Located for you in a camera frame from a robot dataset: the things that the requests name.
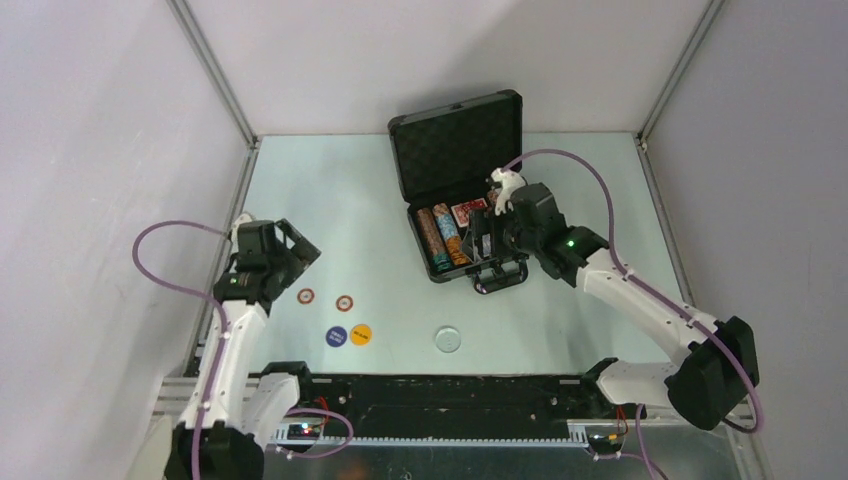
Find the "black poker case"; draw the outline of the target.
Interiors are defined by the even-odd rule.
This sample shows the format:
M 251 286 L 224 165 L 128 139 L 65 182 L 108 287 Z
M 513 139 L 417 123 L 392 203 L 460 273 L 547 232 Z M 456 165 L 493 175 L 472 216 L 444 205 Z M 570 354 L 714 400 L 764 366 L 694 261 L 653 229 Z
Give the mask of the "black poker case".
M 495 207 L 497 190 L 490 174 L 523 152 L 523 98 L 500 90 L 388 121 L 389 142 L 411 231 L 430 281 L 441 284 L 461 277 L 486 295 L 524 283 L 527 255 L 473 262 L 437 272 L 429 258 L 416 212 L 435 205 L 450 207 L 484 198 Z

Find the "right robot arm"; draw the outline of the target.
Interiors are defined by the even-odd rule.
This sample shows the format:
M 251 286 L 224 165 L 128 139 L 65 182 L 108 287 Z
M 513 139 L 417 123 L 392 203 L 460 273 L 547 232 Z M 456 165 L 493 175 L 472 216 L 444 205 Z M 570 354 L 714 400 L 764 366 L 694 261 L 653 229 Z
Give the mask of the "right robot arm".
M 622 313 L 668 358 L 600 361 L 582 378 L 588 414 L 606 418 L 620 405 L 644 404 L 672 408 L 701 430 L 730 422 L 760 380 L 750 325 L 737 316 L 718 320 L 666 297 L 629 269 L 607 239 L 568 224 L 542 183 L 496 185 L 487 199 L 493 247 L 535 258 L 551 278 Z

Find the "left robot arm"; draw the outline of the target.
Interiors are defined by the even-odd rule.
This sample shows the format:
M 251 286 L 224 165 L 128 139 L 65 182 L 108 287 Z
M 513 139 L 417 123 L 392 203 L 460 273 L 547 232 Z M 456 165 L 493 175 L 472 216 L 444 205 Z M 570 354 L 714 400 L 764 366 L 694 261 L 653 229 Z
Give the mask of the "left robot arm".
M 292 373 L 266 373 L 245 396 L 254 348 L 273 303 L 319 258 L 286 219 L 240 216 L 235 250 L 210 296 L 214 310 L 195 391 L 172 433 L 167 479 L 260 479 L 265 449 L 283 415 L 304 416 L 315 388 Z

